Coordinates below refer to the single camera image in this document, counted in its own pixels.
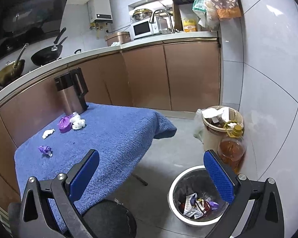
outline countertop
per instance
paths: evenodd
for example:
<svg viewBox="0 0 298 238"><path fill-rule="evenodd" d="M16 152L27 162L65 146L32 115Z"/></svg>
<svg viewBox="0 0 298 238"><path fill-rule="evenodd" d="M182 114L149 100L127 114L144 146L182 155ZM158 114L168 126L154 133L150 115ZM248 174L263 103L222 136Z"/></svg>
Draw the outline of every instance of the countertop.
<svg viewBox="0 0 298 238"><path fill-rule="evenodd" d="M187 33L157 35L157 36L147 37L147 38L143 38L143 39L138 39L138 40L126 43L126 44L122 44L120 46L103 47L103 48L98 48L95 50L82 52L80 54L71 55L71 56L59 59L57 61L51 62L49 64L46 64L44 66L41 66L41 67L23 75L16 81L12 82L11 84L9 84L7 87L5 87L4 89L2 89L0 91L0 101L2 99L4 99L6 96L8 96L15 89L24 85L28 81L31 81L42 74L45 74L45 73L47 73L57 67L60 67L62 65L72 63L76 60L80 60L83 58L87 58L87 57L95 56L95 55L99 55L99 54L104 54L104 53L108 53L108 52L137 47L137 46L141 46L141 45L145 45L145 44L160 42L160 41L167 41L167 40L173 40L173 39L201 38L201 37L217 38L217 32L187 32Z"/></svg>

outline trash can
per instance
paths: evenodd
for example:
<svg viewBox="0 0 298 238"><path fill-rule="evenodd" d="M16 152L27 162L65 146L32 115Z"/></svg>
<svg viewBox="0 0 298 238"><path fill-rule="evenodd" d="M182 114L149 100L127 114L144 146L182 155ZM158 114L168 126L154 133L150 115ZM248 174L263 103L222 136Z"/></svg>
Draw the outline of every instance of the trash can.
<svg viewBox="0 0 298 238"><path fill-rule="evenodd" d="M184 216L180 212L179 206L181 203L185 203L187 195L193 193L197 193L200 198L208 197L211 201L218 203L218 209L212 210L200 219L190 219ZM169 207L175 216L183 223L190 226L206 226L214 224L221 218L228 207L228 203L221 199L204 166L189 168L175 178L167 198Z"/></svg>
<svg viewBox="0 0 298 238"><path fill-rule="evenodd" d="M212 106L209 108L215 108L216 110L222 108L224 106ZM239 111L230 108L229 107L229 119L230 121L237 121L239 125L244 128L244 119L243 116L240 114ZM210 122L207 121L202 116L202 121L204 123L204 131L203 131L203 149L204 151L207 151L209 149L213 149L215 152L217 152L217 147L219 145L219 142L222 140L223 136L227 134L226 129L224 128L219 128L214 125L212 125Z"/></svg>

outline kitchen cabinet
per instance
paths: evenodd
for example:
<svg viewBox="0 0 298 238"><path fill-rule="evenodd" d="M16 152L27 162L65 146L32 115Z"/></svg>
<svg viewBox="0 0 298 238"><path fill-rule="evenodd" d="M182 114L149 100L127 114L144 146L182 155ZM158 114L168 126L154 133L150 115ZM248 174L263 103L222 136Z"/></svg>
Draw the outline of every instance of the kitchen cabinet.
<svg viewBox="0 0 298 238"><path fill-rule="evenodd" d="M220 60L216 42L164 45L172 110L196 112L219 104Z"/></svg>
<svg viewBox="0 0 298 238"><path fill-rule="evenodd" d="M171 110L163 45L123 52L135 107Z"/></svg>
<svg viewBox="0 0 298 238"><path fill-rule="evenodd" d="M103 81L100 63L98 59L81 63L72 67L70 70L80 67L88 88L85 96L86 102L95 104L111 105L108 89Z"/></svg>
<svg viewBox="0 0 298 238"><path fill-rule="evenodd" d="M20 193L15 174L15 151L16 145L0 118L0 175L13 187L15 192Z"/></svg>
<svg viewBox="0 0 298 238"><path fill-rule="evenodd" d="M0 207L8 211L8 206L11 202L21 202L20 195L0 176Z"/></svg>
<svg viewBox="0 0 298 238"><path fill-rule="evenodd" d="M2 121L18 147L64 113L54 78L67 72L37 82L0 107Z"/></svg>
<svg viewBox="0 0 298 238"><path fill-rule="evenodd" d="M112 104L114 106L133 106L122 54L100 57L99 65Z"/></svg>

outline purple lid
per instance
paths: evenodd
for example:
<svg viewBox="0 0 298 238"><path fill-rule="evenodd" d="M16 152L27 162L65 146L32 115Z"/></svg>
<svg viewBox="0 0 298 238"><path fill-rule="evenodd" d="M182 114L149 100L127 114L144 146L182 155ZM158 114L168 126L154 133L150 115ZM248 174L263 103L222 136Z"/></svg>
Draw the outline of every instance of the purple lid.
<svg viewBox="0 0 298 238"><path fill-rule="evenodd" d="M70 122L69 116L64 116L61 118L60 122L58 123L58 127L60 132L65 133L71 130L72 123Z"/></svg>

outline green plastic bag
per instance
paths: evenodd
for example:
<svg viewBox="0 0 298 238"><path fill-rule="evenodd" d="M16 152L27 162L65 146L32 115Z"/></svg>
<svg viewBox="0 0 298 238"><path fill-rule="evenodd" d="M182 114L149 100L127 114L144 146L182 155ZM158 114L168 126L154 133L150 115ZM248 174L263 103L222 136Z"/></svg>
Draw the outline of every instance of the green plastic bag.
<svg viewBox="0 0 298 238"><path fill-rule="evenodd" d="M192 10L199 16L199 14L205 14L206 9L204 6L205 0L194 0Z"/></svg>

